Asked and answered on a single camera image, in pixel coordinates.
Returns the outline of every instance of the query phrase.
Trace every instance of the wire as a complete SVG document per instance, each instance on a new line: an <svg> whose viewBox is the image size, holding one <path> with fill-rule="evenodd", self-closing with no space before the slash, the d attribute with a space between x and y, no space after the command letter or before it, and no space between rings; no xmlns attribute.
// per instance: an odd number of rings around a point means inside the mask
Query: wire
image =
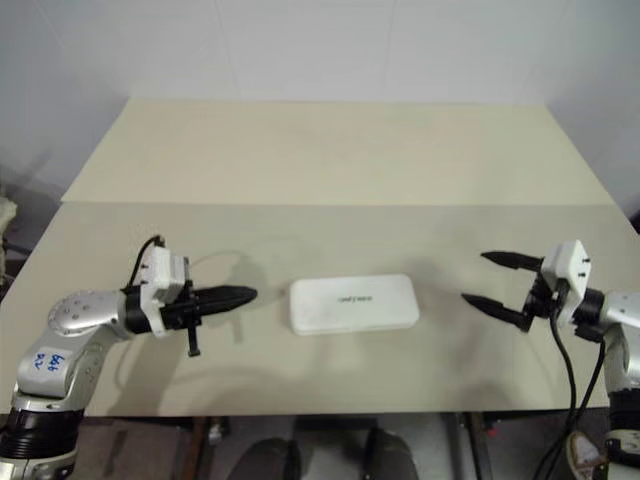
<svg viewBox="0 0 640 480"><path fill-rule="evenodd" d="M587 405L589 404L589 400L591 399L591 395L593 393L593 389L596 386L596 382L598 381L598 377L600 376L600 371L602 370L602 365L604 363L604 357L605 357L605 345L603 341L600 341L600 351L598 352L598 360L596 362L596 365L593 369L593 373L591 374L591 379L589 380L589 384L587 386L587 389L585 390L584 396L582 397L582 402L580 402L580 407L578 408L578 411L575 413L575 415L573 416L573 418L570 418L569 415L567 415L567 422L565 422L565 429L563 430L563 432L561 433L561 435L558 437L558 439L551 445L551 447L549 447L549 449L545 452L544 456L540 459L540 462L538 463L538 466L536 468L536 471L533 475L533 479L537 480L537 478L540 476L540 474L542 473L542 470L544 468L545 463L547 463L547 460L549 460L550 458L552 458L552 461L550 463L550 467L549 470L547 471L547 475L545 476L545 478L550 478L552 473L555 470L556 464L558 462L558 459L560 458L560 453L562 452L562 447L564 444L564 441L566 440L566 438L569 436L569 434L573 431L573 429L576 427L576 425L578 424L578 422L580 421L580 419L582 418L582 415L584 414Z"/></svg>
<svg viewBox="0 0 640 480"><path fill-rule="evenodd" d="M138 252L138 257L136 258L136 263L133 266L133 271L131 272L131 277L129 277L129 281L127 282L127 286L125 288L133 286L133 282L136 279L136 275L138 274L138 270L140 269L140 264L142 263L142 257L144 255L144 252L147 250L147 248L149 248L149 245L151 245L152 243L154 245L158 245L158 246L162 247L162 246L164 246L164 239L160 235L154 235L153 237L151 237L149 240L147 240L146 242L144 242L142 244L142 247L140 248L140 251Z"/></svg>

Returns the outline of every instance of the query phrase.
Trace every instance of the table surface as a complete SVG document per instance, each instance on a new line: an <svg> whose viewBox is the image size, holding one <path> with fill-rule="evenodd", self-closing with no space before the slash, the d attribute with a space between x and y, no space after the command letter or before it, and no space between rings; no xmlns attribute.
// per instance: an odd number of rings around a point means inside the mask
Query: table surface
<svg viewBox="0 0 640 480"><path fill-rule="evenodd" d="M580 238L592 286L640 289L635 232L538 107L133 101L65 200L0 307L0 405L49 308L122 286L156 232L190 257L197 286L245 284L259 297L205 320L200 357L187 357L184 332L116 345L91 415L564 408L548 322L524 335L461 300L518 308L533 280L479 253L544 255ZM293 280L399 272L414 282L415 327L292 332ZM583 391L597 348L564 337ZM602 382L591 404L607 404Z"/></svg>

